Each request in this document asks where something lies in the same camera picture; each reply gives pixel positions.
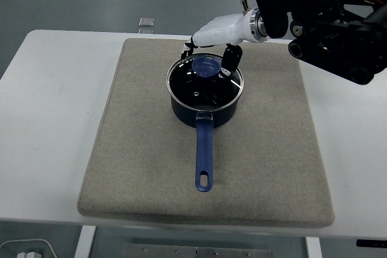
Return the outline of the robot hand, white shell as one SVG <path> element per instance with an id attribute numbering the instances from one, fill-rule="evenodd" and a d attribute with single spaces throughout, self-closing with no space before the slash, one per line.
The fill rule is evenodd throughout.
<path id="1" fill-rule="evenodd" d="M 193 54 L 197 48 L 225 45 L 218 76 L 229 78 L 237 69 L 242 57 L 241 42 L 260 43 L 267 40 L 265 28 L 260 20 L 257 8 L 246 14 L 218 16 L 194 33 L 187 40 L 181 51 L 181 58 Z"/>

